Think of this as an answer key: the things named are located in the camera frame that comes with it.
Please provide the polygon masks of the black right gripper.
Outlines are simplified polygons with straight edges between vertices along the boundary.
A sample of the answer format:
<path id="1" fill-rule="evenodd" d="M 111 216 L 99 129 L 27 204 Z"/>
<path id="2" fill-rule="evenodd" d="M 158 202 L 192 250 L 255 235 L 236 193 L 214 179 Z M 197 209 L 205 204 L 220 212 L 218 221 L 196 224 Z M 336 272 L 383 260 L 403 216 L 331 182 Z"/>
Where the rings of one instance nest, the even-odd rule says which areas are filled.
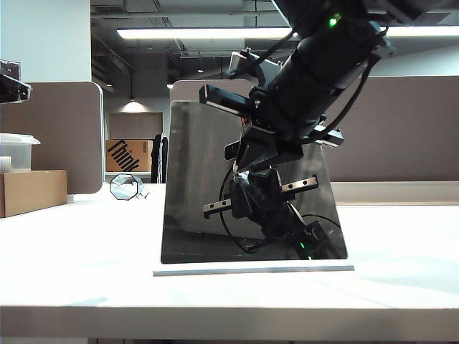
<path id="1" fill-rule="evenodd" d="M 277 140 L 274 144 L 272 140 L 264 143 L 242 138 L 236 155 L 236 172 L 260 171 L 269 165 L 299 160 L 303 157 L 301 144 L 307 144 L 308 139 L 315 134 L 320 135 L 316 140 L 332 147 L 339 146 L 344 141 L 339 130 L 324 133 L 325 128 L 319 124 L 299 126 L 295 121 L 283 116 L 270 99 L 263 95 L 250 99 L 205 84 L 199 90 L 199 101 L 202 104 L 245 118 L 246 124 L 250 123 L 282 139 Z"/>

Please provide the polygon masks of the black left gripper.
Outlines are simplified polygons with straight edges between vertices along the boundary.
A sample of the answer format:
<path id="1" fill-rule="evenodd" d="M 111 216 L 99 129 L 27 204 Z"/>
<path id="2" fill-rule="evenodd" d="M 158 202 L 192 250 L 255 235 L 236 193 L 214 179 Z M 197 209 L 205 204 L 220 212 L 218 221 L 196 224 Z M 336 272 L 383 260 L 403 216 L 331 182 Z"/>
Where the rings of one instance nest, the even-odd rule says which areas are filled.
<path id="1" fill-rule="evenodd" d="M 8 75 L 1 74 L 1 103 L 16 103 L 27 101 L 32 87 Z"/>

